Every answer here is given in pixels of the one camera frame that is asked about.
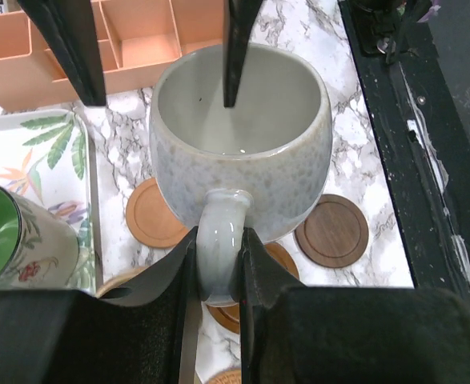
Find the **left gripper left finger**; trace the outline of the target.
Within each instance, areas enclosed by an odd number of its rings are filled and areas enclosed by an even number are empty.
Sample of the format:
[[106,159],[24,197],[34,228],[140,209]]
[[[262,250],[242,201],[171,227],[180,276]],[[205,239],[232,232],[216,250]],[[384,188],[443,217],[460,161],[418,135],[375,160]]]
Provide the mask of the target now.
[[0,290],[0,383],[193,382],[195,238],[101,298]]

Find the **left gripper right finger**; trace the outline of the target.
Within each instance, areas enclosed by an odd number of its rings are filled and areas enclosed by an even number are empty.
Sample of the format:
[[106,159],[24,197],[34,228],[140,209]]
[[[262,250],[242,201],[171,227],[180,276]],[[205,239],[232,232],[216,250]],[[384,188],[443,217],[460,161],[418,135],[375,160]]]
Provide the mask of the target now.
[[[257,233],[243,232],[247,271],[276,268]],[[470,309],[438,289],[286,286],[253,306],[240,331],[245,383],[470,383]]]

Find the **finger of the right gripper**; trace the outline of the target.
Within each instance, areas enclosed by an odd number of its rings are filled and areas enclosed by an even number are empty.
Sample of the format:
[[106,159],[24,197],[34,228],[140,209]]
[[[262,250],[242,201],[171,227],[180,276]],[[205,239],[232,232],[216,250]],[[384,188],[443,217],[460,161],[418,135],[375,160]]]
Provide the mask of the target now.
[[223,105],[233,108],[251,32],[263,0],[226,0],[223,7]]
[[90,1],[20,0],[37,26],[79,99],[105,106],[106,87]]

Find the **dark walnut coaster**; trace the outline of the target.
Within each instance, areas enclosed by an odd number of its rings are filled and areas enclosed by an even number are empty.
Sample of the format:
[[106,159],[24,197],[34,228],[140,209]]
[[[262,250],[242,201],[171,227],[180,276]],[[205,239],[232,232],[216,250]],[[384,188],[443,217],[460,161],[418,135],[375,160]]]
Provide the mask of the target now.
[[360,208],[351,200],[324,194],[295,229],[295,240],[315,264],[339,269],[357,262],[368,245],[369,228]]

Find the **white cream mug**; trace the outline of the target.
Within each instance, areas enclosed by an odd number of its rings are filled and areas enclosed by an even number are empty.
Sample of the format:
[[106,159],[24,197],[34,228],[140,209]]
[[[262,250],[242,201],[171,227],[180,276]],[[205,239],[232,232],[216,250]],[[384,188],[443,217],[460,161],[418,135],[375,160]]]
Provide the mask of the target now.
[[175,217],[196,228],[199,297],[238,298],[243,232],[262,243],[292,232],[327,181],[333,129],[327,88],[300,56],[250,45],[238,97],[223,104],[223,48],[166,68],[151,98],[151,164]]

